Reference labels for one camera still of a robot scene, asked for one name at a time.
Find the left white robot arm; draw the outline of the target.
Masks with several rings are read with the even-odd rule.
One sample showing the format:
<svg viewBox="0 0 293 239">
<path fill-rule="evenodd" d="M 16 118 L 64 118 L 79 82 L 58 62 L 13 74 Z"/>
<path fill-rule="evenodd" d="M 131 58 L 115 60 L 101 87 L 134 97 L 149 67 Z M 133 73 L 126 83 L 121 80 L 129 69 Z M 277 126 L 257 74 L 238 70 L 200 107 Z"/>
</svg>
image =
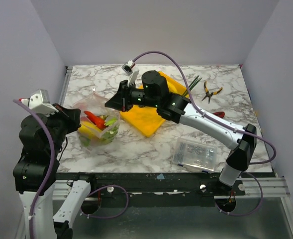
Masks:
<svg viewBox="0 0 293 239">
<path fill-rule="evenodd" d="M 53 192 L 60 165 L 57 156 L 66 135 L 80 127 L 80 109 L 53 104 L 55 113 L 46 116 L 28 110 L 21 122 L 21 157 L 14 167 L 15 188 L 23 205 L 26 238 L 71 239 L 73 223 L 84 199 L 97 192 L 90 176 L 78 174 L 71 192 L 57 213 L 53 212 Z"/>
</svg>

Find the celery stalk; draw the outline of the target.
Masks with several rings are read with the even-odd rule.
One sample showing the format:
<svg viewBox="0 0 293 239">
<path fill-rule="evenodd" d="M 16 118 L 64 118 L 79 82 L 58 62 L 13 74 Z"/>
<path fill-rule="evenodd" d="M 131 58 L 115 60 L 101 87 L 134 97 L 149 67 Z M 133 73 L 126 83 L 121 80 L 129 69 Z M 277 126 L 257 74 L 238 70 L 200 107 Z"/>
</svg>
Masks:
<svg viewBox="0 0 293 239">
<path fill-rule="evenodd" d="M 86 137 L 78 133 L 79 140 L 84 147 L 100 146 L 111 143 L 116 137 L 119 129 L 119 122 L 117 117 L 109 115 L 99 115 L 98 117 L 105 120 L 106 128 L 101 133 L 94 137 Z M 81 117 L 81 121 L 90 121 L 86 115 Z"/>
</svg>

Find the clear zip top bag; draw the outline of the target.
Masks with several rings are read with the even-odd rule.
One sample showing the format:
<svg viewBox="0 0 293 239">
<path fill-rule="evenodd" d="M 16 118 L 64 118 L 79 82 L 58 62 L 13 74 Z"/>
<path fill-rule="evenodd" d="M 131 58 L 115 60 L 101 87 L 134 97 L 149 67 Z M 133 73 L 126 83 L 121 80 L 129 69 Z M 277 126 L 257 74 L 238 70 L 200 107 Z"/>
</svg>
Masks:
<svg viewBox="0 0 293 239">
<path fill-rule="evenodd" d="M 112 143 L 118 134 L 120 114 L 105 107 L 107 101 L 107 98 L 93 90 L 73 104 L 74 108 L 81 111 L 81 126 L 77 134 L 82 148 L 86 151 Z"/>
</svg>

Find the red chili pepper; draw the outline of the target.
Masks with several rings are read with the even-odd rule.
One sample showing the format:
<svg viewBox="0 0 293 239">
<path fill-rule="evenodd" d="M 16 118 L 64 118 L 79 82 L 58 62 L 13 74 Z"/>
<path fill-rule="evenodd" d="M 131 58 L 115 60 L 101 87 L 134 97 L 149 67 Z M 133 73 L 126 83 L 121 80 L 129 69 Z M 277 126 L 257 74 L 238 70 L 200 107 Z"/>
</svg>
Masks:
<svg viewBox="0 0 293 239">
<path fill-rule="evenodd" d="M 106 128 L 104 119 L 94 115 L 92 112 L 89 112 L 89 111 L 84 111 L 84 114 L 100 130 L 103 130 Z"/>
</svg>

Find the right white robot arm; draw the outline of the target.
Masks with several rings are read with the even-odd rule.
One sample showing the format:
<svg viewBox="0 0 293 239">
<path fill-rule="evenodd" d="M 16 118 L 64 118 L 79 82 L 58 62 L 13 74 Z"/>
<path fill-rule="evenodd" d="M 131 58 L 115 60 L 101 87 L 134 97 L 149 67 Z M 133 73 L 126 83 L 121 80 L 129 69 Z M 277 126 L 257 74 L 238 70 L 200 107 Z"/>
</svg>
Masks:
<svg viewBox="0 0 293 239">
<path fill-rule="evenodd" d="M 216 182 L 216 190 L 221 195 L 233 191 L 236 179 L 248 169 L 255 151 L 256 127 L 233 124 L 201 110 L 191 99 L 170 92 L 166 78 L 157 71 L 145 72 L 141 80 L 141 89 L 127 80 L 121 81 L 105 107 L 121 112 L 131 110 L 134 105 L 152 107 L 161 118 L 190 126 L 220 141 L 230 149 L 230 154 Z"/>
</svg>

